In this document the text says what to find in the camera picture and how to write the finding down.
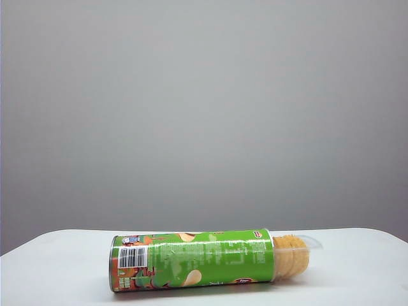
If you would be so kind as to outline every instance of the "white tabletop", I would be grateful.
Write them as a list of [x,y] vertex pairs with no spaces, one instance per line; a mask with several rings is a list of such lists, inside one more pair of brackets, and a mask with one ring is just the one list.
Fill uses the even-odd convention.
[[408,305],[408,243],[363,228],[276,231],[318,239],[307,271],[276,284],[113,293],[114,235],[53,231],[1,256],[1,305]]

